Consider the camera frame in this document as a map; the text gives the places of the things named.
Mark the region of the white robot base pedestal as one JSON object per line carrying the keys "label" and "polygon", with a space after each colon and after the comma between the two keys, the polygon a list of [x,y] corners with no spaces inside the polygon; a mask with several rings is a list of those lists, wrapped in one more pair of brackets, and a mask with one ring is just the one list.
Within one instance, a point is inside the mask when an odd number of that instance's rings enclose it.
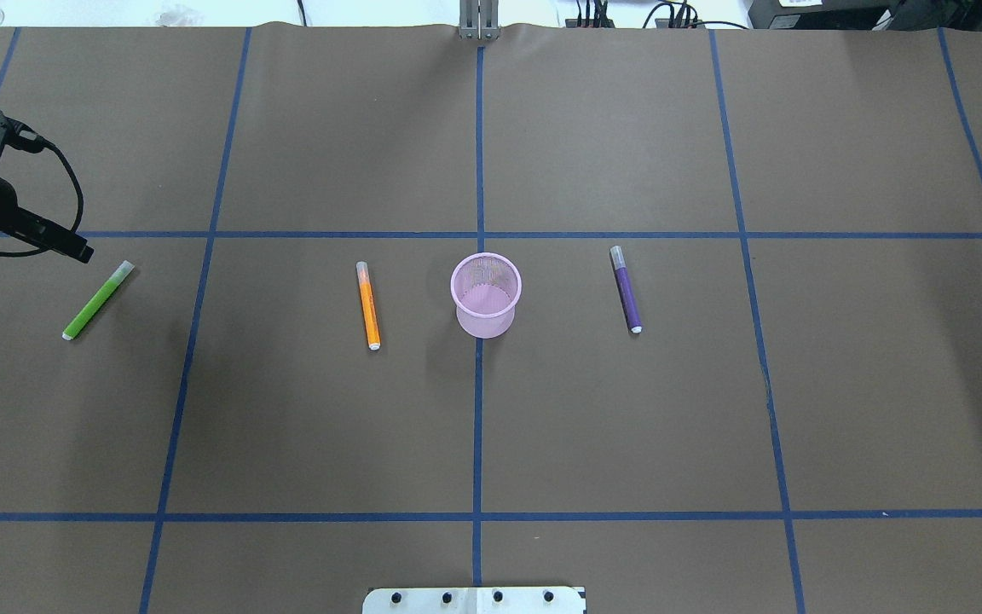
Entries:
{"label": "white robot base pedestal", "polygon": [[568,586],[382,588],[362,613],[587,613],[586,592]]}

